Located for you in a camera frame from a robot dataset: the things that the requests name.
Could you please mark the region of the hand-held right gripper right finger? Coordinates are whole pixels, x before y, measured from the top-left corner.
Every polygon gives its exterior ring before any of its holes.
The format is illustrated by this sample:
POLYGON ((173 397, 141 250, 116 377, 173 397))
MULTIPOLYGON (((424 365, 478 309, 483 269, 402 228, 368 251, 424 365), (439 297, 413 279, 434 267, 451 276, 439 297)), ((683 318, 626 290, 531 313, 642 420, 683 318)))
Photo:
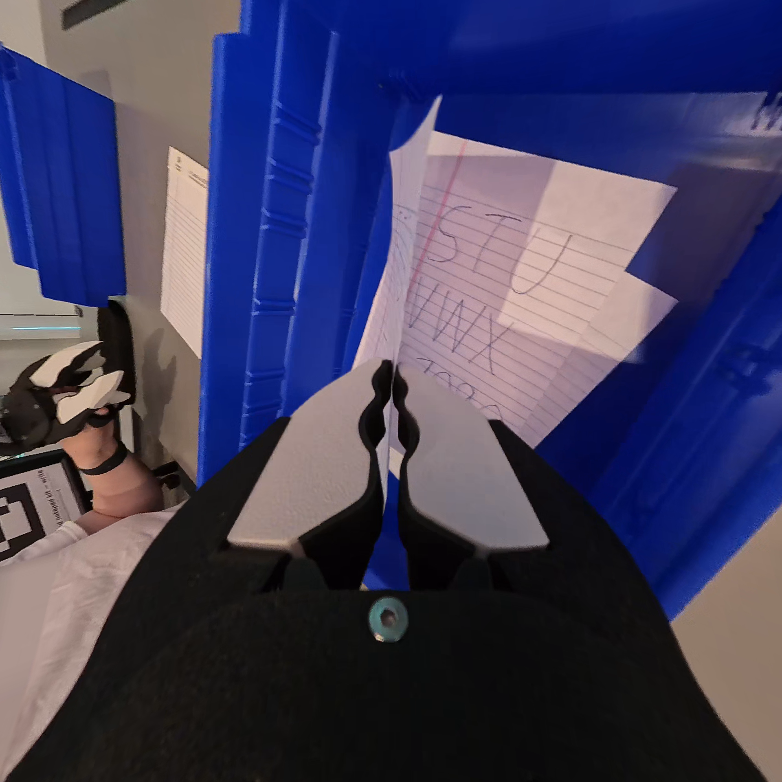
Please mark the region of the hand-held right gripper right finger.
POLYGON ((395 376, 398 530, 413 591, 446 589, 470 559, 543 550, 550 539, 490 421, 432 377, 395 376))

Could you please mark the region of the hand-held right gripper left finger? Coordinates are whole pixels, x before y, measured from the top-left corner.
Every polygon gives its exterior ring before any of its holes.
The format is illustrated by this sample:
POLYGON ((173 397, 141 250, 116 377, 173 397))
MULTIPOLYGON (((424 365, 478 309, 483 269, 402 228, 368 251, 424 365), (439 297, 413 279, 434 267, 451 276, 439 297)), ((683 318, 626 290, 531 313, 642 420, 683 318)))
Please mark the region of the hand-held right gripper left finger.
POLYGON ((386 479, 377 449, 392 385, 392 361, 372 358, 283 420, 230 545, 307 558, 330 589, 359 589, 382 532, 386 479))

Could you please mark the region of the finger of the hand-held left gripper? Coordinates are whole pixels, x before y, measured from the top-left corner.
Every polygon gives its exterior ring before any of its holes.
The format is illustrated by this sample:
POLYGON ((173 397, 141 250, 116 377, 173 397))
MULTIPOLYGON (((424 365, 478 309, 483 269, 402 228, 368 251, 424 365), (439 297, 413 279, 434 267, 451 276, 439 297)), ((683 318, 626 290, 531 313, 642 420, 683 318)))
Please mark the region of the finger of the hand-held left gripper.
POLYGON ((80 387, 76 393, 63 396, 56 403, 55 420, 74 422, 83 414, 92 415, 103 408, 125 405, 131 394, 120 390, 124 375, 122 370, 103 374, 87 386, 80 387))
POLYGON ((31 384, 36 388, 79 386, 105 363, 102 348, 103 341, 88 341, 45 357, 31 368, 31 384))

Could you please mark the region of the white lined notepad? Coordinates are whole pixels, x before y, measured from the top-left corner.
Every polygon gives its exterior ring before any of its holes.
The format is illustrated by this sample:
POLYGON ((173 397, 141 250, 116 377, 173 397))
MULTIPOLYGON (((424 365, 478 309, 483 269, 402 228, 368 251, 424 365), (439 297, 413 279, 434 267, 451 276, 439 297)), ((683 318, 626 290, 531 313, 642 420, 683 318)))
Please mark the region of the white lined notepad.
POLYGON ((209 171, 169 147, 160 311, 202 356, 209 171))

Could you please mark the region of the handwritten lined paper sheet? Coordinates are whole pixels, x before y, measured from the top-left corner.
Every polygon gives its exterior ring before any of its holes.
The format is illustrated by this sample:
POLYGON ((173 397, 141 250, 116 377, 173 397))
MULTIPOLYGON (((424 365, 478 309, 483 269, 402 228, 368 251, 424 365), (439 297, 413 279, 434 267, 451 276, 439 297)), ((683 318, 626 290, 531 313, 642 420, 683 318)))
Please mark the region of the handwritten lined paper sheet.
POLYGON ((677 187, 443 132, 426 163, 411 359, 531 407, 677 187))
POLYGON ((425 103, 403 106, 392 132, 400 142, 386 156, 378 206, 370 233, 365 262, 368 312, 365 328, 354 358, 354 373, 360 379, 360 399, 369 405, 385 402, 370 412, 366 433, 375 448, 375 464, 382 495, 387 494, 390 450, 391 381, 381 382, 376 392, 373 381, 385 367, 393 371, 400 351, 404 306, 413 271, 416 229, 428 144, 435 128, 442 96, 425 103))

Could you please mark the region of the blue plastic bin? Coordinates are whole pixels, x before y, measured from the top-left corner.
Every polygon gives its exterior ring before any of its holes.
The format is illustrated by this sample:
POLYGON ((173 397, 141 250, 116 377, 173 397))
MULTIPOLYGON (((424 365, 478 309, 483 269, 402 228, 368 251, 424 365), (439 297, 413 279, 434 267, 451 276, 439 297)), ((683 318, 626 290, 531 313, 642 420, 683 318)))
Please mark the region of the blue plastic bin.
MULTIPOLYGON (((433 133, 677 187, 626 272, 678 304, 528 444, 674 619, 780 510, 780 2, 242 2, 214 43, 198 481, 354 367, 392 132, 439 94, 433 133)), ((411 359, 411 284, 396 364, 522 439, 541 396, 411 359)))
POLYGON ((13 261, 44 297, 106 308, 126 294, 114 103, 4 46, 1 180, 13 261))

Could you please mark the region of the person's left forearm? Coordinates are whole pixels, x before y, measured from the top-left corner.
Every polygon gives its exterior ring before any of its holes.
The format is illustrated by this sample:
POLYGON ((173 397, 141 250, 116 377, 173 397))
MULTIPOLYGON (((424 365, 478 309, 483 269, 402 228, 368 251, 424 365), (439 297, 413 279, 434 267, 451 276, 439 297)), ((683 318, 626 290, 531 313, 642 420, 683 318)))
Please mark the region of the person's left forearm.
POLYGON ((163 491, 156 477, 134 455, 125 455, 108 472, 89 477, 92 509, 75 520, 88 535, 136 514, 164 508, 163 491))

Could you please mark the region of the person's left hand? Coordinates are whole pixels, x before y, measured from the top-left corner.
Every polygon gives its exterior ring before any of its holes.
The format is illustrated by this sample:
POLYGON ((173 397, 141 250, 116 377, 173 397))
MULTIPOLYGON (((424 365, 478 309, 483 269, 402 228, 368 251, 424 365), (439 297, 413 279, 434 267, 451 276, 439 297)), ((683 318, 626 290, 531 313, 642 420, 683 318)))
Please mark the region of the person's left hand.
POLYGON ((63 439, 60 445, 80 471, 94 470, 116 453, 119 441, 115 429, 112 418, 98 427, 87 424, 77 435, 63 439))

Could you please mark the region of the black wristband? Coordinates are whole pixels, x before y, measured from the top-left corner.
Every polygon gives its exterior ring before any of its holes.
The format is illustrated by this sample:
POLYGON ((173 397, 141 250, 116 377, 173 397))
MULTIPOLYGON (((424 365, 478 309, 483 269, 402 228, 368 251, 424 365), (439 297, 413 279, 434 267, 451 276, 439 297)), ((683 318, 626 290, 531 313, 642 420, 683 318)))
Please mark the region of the black wristband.
POLYGON ((97 476, 112 472, 126 460, 129 455, 127 447, 121 440, 115 441, 116 448, 112 455, 102 461, 99 465, 92 468, 77 467, 79 472, 88 476, 97 476))

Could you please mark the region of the black framed code sign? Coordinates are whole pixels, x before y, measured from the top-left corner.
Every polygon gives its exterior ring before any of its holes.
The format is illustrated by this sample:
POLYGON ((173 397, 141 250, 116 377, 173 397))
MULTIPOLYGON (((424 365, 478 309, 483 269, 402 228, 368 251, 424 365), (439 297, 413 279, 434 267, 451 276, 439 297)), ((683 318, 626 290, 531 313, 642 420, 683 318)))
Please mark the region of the black framed code sign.
POLYGON ((1 460, 1 562, 92 509, 92 492, 61 448, 1 460))

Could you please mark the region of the person's white shirt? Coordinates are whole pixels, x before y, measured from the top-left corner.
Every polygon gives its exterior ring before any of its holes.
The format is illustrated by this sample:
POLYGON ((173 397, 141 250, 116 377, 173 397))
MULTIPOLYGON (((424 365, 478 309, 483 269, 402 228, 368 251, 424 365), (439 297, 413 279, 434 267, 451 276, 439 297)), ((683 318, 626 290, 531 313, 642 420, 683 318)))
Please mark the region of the person's white shirt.
POLYGON ((92 535, 67 522, 2 562, 2 780, 64 705, 127 580, 182 507, 92 535))

